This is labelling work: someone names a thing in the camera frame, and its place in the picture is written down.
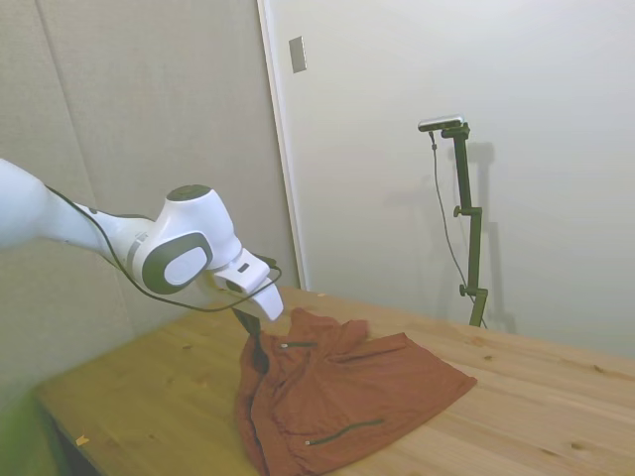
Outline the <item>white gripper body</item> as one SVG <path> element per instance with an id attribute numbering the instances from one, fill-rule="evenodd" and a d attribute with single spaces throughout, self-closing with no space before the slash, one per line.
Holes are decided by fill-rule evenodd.
<path id="1" fill-rule="evenodd" d="M 256 289 L 254 297 L 246 298 L 241 294 L 220 288 L 213 275 L 205 276 L 205 293 L 214 306 L 230 305 L 266 321 L 277 320 L 284 310 L 283 301 L 277 286 L 266 278 Z"/>

